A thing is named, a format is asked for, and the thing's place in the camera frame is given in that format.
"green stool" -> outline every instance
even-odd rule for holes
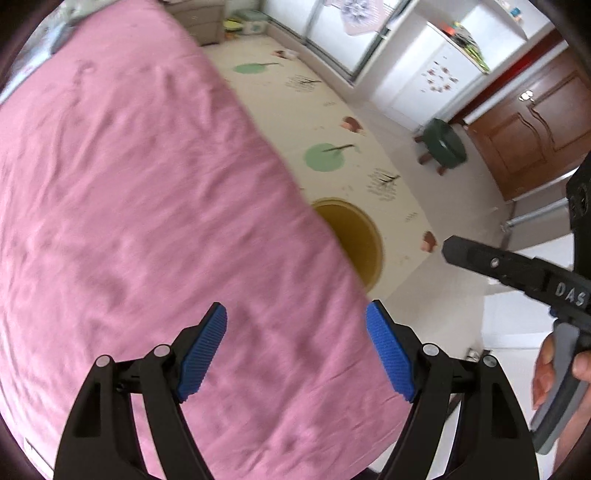
[[[418,162],[423,165],[434,158],[440,165],[437,168],[439,175],[467,160],[466,149],[460,137],[449,124],[438,118],[431,120],[424,133],[420,137],[415,137],[414,141],[424,143],[428,149]]]

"plastic container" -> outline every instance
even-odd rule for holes
[[[258,10],[239,10],[234,13],[242,21],[242,35],[260,35],[267,31],[269,17]]]

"wooden drawer cabinet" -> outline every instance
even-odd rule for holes
[[[225,0],[186,0],[165,8],[200,45],[223,41]]]

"hand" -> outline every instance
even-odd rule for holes
[[[550,389],[554,385],[556,373],[552,364],[553,360],[554,338],[550,334],[544,340],[535,362],[534,380],[531,386],[534,410],[538,410],[545,403]],[[575,357],[573,375],[579,380],[591,382],[591,352],[580,353]],[[591,389],[587,391],[576,416],[591,418]]]
[[[538,410],[548,399],[548,393],[556,380],[556,372],[554,372],[552,365],[553,359],[554,339],[552,335],[548,335],[535,362],[534,380],[531,385],[534,410]],[[580,353],[575,357],[573,375],[579,380],[591,383],[591,352]],[[591,388],[587,390],[579,409],[560,436],[556,450],[555,469],[564,462],[569,452],[574,448],[590,419]]]

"wooden door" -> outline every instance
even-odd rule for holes
[[[591,151],[591,82],[566,50],[469,133],[503,197],[513,199],[573,170]]]

